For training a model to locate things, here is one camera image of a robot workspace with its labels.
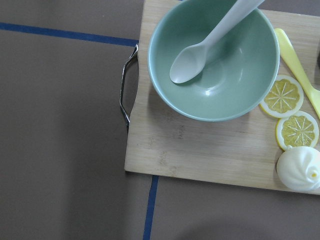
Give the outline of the white spoon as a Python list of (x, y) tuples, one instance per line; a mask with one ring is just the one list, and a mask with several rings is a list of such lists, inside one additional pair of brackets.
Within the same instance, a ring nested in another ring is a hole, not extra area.
[(206, 65), (210, 48), (262, 2), (262, 0), (237, 0), (204, 40), (185, 47), (177, 55), (169, 71), (171, 81), (182, 84), (196, 77)]

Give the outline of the green bowl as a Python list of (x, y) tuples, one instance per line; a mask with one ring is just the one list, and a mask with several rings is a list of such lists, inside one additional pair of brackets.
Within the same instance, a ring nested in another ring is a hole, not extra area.
[[(259, 0), (184, 0), (159, 21), (149, 41), (147, 64), (162, 100), (191, 119), (221, 122), (254, 109), (274, 84), (280, 50)], [(196, 63), (189, 57), (173, 76), (186, 47), (206, 41), (204, 67), (181, 82)]]

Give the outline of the lemon slice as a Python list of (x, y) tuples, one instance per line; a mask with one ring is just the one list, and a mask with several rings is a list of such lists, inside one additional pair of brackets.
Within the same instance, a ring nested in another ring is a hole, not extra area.
[(315, 147), (320, 130), (316, 119), (304, 111), (278, 120), (275, 128), (277, 143), (287, 151), (290, 147)]
[(303, 102), (304, 91), (299, 82), (291, 76), (279, 74), (260, 107), (268, 115), (282, 119), (297, 113)]

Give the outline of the white garlic bulb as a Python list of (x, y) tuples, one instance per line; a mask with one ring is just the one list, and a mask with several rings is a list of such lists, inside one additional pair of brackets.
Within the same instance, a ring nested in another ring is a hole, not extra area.
[(320, 187), (320, 152), (309, 146), (290, 147), (280, 155), (276, 172), (291, 190), (316, 190)]

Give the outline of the yellow plastic knife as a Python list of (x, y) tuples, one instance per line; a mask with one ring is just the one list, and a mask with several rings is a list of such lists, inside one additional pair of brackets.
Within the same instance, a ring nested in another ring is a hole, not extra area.
[(311, 105), (313, 106), (316, 115), (319, 118), (320, 91), (312, 86), (285, 31), (280, 28), (275, 28), (274, 32), (279, 45), (280, 57), (292, 72), (292, 74), (295, 76), (296, 80), (300, 83), (304, 93), (306, 94)]

